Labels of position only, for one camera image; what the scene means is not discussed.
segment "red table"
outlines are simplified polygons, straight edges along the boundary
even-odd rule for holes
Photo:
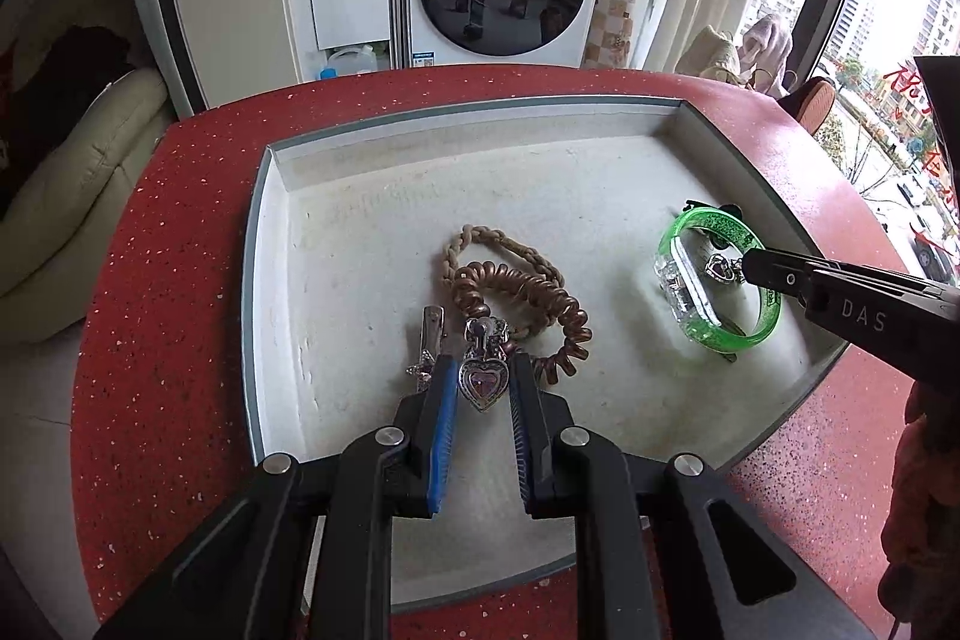
[[[637,71],[447,67],[341,77],[176,124],[128,202],[90,308],[73,397],[80,555],[101,620],[251,470],[240,275],[253,179],[273,140],[401,110],[520,97],[681,97],[757,167],[824,255],[902,269],[870,209],[773,100]],[[731,480],[877,633],[880,529],[910,383],[849,349]],[[395,618],[395,637],[573,638],[570,574]]]

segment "silver bolt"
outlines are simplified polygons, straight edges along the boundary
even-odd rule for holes
[[[397,429],[395,426],[385,426],[383,429],[378,429],[376,433],[376,441],[381,445],[400,445],[403,437],[403,429]]]
[[[673,459],[673,466],[680,475],[687,475],[688,477],[697,477],[704,471],[704,463],[693,453],[681,453],[680,456]]]
[[[293,466],[293,460],[286,453],[271,453],[263,459],[261,466],[269,475],[282,475]]]
[[[581,429],[579,426],[568,426],[563,432],[560,432],[560,439],[574,448],[582,448],[587,442],[590,442],[590,432]]]

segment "green bracelet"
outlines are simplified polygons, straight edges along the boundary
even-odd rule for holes
[[[763,244],[743,221],[712,207],[696,207],[674,220],[656,249],[654,270],[680,328],[688,338],[717,353],[737,353],[760,344],[776,326],[781,295],[776,290],[760,291],[760,316],[752,335],[725,329],[707,299],[700,276],[680,242],[686,229],[702,229],[736,247],[741,253]]]

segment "tray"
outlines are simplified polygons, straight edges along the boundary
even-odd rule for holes
[[[553,389],[579,424],[642,456],[693,451],[714,468],[735,463],[810,394],[845,344],[789,301],[771,338],[735,363],[686,340],[652,268],[686,199],[734,202],[768,247],[819,255],[750,163],[680,100],[487,101],[270,145],[244,258],[253,461],[338,453],[392,419],[413,390],[403,370],[416,359],[422,308],[445,306],[448,333],[462,332],[438,283],[439,255],[474,223],[539,249],[589,313],[590,358]],[[469,247],[463,261],[491,256]],[[734,320],[752,326],[755,290],[727,298]],[[528,349],[545,355],[561,341],[553,327]],[[523,512],[509,399],[485,414],[460,399],[443,512],[394,525],[395,608],[533,579],[569,565],[573,550],[572,522]]]

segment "checkered cloth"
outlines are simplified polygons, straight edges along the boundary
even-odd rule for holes
[[[637,0],[597,0],[590,20],[583,68],[627,68]]]

